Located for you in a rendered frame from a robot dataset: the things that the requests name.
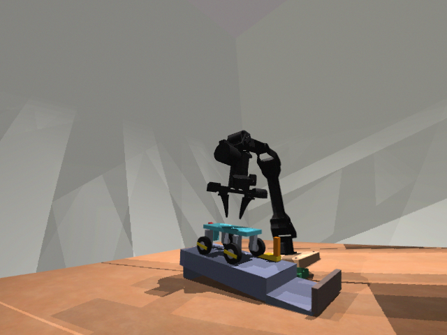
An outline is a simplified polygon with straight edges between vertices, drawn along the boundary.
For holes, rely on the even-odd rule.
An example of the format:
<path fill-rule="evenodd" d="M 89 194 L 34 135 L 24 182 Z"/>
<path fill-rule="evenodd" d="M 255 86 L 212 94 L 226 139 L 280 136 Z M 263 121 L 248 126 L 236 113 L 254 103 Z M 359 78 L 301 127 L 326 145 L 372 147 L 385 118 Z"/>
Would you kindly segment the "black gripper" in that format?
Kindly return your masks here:
<path fill-rule="evenodd" d="M 230 179 L 232 171 L 236 171 L 236 174 L 242 174 L 243 172 L 247 172 L 247 175 L 248 175 L 248 169 L 241 168 L 241 167 L 231 167 L 229 179 Z M 226 214 L 226 218 L 228 218 L 228 198 L 229 198 L 228 193 L 244 194 L 244 197 L 242 198 L 241 207 L 240 207 L 239 219 L 242 218 L 244 211 L 247 208 L 247 205 L 251 202 L 251 200 L 255 200 L 255 198 L 263 198 L 263 199 L 268 198 L 268 192 L 266 189 L 253 188 L 252 190 L 242 189 L 243 191 L 240 191 L 239 189 L 241 189 L 241 188 L 239 188 L 239 189 L 230 189 L 230 188 L 232 188 L 232 186 L 229 186 L 229 182 L 228 182 L 228 186 L 221 186 L 220 183 L 215 183 L 215 182 L 209 182 L 207 184 L 207 191 L 215 192 L 215 193 L 219 192 L 218 195 L 221 196 L 225 214 Z"/>

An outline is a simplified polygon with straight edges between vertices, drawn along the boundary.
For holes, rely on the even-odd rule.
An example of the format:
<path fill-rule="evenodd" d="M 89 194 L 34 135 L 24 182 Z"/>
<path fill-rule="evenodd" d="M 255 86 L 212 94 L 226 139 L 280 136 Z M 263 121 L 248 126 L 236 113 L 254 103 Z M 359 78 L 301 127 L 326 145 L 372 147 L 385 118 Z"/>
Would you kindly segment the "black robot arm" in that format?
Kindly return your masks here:
<path fill-rule="evenodd" d="M 243 151 L 246 150 L 246 151 Z M 279 175 L 281 172 L 281 161 L 275 151 L 269 148 L 267 143 L 251 138 L 245 130 L 228 135 L 227 140 L 220 140 L 216 147 L 214 157 L 217 161 L 230 165 L 231 168 L 249 168 L 249 159 L 256 153 L 257 163 L 262 174 L 268 180 L 270 198 L 272 202 L 273 217 L 270 219 L 272 237 L 279 235 L 291 235 L 280 237 L 281 255 L 293 255 L 293 239 L 297 238 L 297 232 L 290 217 L 284 211 Z M 268 153 L 271 158 L 261 160 L 260 154 Z M 236 174 L 232 171 L 229 186 L 234 189 L 249 190 L 250 186 L 256 186 L 256 174 L 247 176 L 247 172 Z"/>

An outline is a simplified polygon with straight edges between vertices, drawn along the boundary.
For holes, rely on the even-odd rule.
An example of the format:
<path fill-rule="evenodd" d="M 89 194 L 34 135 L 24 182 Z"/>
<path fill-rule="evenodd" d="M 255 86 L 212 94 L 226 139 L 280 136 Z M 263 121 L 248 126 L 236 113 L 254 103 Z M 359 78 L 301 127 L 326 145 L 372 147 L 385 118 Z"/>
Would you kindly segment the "yellow wheel chock with orange handle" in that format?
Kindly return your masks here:
<path fill-rule="evenodd" d="M 269 260 L 272 262 L 280 262 L 281 261 L 281 246 L 280 246 L 280 237 L 273 237 L 273 253 L 264 253 L 257 258 L 262 258 L 264 260 Z"/>

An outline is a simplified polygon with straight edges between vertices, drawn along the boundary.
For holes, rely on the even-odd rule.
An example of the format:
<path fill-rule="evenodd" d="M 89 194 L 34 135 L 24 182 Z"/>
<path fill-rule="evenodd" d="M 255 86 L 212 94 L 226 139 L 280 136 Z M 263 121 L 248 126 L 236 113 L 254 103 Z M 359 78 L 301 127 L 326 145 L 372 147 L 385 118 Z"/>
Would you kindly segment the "grey-blue ramp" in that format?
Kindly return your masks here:
<path fill-rule="evenodd" d="M 318 283 L 297 277 L 297 263 L 272 262 L 242 251 L 239 263 L 229 264 L 224 246 L 213 243 L 207 255 L 197 246 L 180 249 L 179 265 L 183 277 L 206 276 L 215 281 L 252 295 L 276 307 L 301 314 L 319 314 L 342 289 L 342 271 L 335 269 Z"/>

